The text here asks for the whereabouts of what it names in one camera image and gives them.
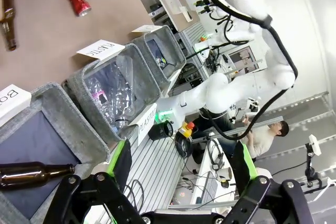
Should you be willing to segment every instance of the white paper label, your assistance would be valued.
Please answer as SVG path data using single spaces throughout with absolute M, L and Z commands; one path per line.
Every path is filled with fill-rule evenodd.
M 11 84 L 0 91 L 0 126 L 30 105 L 31 93 Z
M 148 131 L 151 129 L 151 127 L 154 124 L 155 120 L 155 114 L 156 114 L 156 103 L 153 103 L 151 105 L 148 105 L 143 112 L 138 115 L 134 121 L 130 124 L 137 124 L 139 127 L 138 132 L 138 145 L 142 142 L 142 140 L 147 135 Z
M 125 46 L 123 45 L 101 39 L 90 46 L 77 51 L 77 53 L 103 61 L 108 57 L 112 58 L 117 55 L 124 48 Z
M 151 33 L 153 31 L 156 31 L 160 29 L 162 26 L 154 26 L 154 25 L 143 25 L 139 28 L 133 30 L 133 33 Z

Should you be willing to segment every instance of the man in white shirt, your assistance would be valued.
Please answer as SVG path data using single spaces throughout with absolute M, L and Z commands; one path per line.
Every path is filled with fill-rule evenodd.
M 245 118 L 243 123 L 245 125 L 250 124 L 248 118 Z M 240 141 L 246 144 L 251 158 L 256 158 L 269 150 L 275 136 L 284 137 L 288 132 L 288 124 L 285 121 L 281 121 L 252 129 L 247 136 Z

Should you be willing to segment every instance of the bottle label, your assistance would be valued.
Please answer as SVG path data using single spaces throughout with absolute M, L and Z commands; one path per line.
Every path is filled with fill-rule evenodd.
M 97 93 L 93 94 L 92 97 L 93 97 L 94 102 L 96 104 L 100 103 L 100 104 L 103 105 L 104 103 L 107 102 L 107 97 L 106 97 L 105 92 L 103 90 L 100 91 L 100 92 L 97 92 Z

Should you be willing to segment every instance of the green strip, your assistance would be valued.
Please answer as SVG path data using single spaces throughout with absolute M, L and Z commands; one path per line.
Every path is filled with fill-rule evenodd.
M 250 172 L 250 180 L 252 180 L 258 177 L 257 169 L 254 166 L 250 153 L 248 152 L 247 146 L 245 144 L 243 144 L 243 148 L 244 148 L 244 160 Z
M 120 141 L 118 146 L 117 146 L 117 149 L 115 150 L 115 153 L 112 157 L 112 160 L 109 164 L 109 167 L 107 168 L 107 171 L 106 173 L 109 174 L 110 176 L 114 177 L 114 167 L 116 166 L 116 163 L 118 161 L 118 158 L 120 156 L 120 153 L 122 151 L 122 149 L 124 148 L 124 145 L 125 145 L 125 141 Z

